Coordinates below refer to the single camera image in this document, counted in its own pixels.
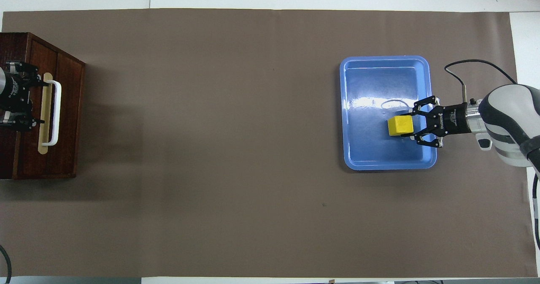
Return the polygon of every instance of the cable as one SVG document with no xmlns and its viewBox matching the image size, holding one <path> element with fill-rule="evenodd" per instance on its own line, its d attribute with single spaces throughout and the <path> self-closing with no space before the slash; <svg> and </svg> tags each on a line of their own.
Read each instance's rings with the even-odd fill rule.
<svg viewBox="0 0 540 284">
<path fill-rule="evenodd" d="M 497 69 L 499 72 L 501 72 L 503 75 L 505 75 L 506 78 L 508 78 L 508 80 L 510 80 L 512 82 L 512 84 L 517 84 L 517 82 L 513 78 L 511 78 L 510 75 L 508 75 L 508 73 L 506 73 L 503 69 L 499 68 L 496 64 L 494 64 L 494 63 L 492 63 L 490 61 L 483 60 L 483 59 L 464 59 L 464 60 L 454 61 L 452 63 L 449 63 L 449 64 L 445 65 L 444 70 L 446 72 L 450 73 L 450 75 L 452 75 L 453 77 L 455 77 L 459 81 L 459 83 L 461 84 L 461 95 L 462 95 L 464 103 L 467 102 L 467 88 L 466 88 L 465 84 L 463 83 L 463 80 L 461 80 L 461 78 L 459 78 L 456 74 L 454 74 L 452 71 L 450 71 L 448 69 L 448 67 L 451 67 L 452 65 L 457 65 L 459 63 L 465 63 L 465 62 L 481 62 L 481 63 L 486 63 L 488 65 L 491 65 L 492 67 Z"/>
<path fill-rule="evenodd" d="M 8 277 L 5 279 L 5 283 L 8 284 L 11 281 L 11 260 L 9 259 L 8 253 L 5 251 L 2 245 L 0 245 L 0 252 L 4 255 L 5 262 L 8 265 Z"/>
<path fill-rule="evenodd" d="M 532 207 L 535 217 L 535 239 L 536 247 L 540 250 L 540 236 L 538 234 L 538 199 L 536 198 L 536 189 L 538 186 L 538 175 L 535 173 L 535 178 L 532 180 Z"/>
</svg>

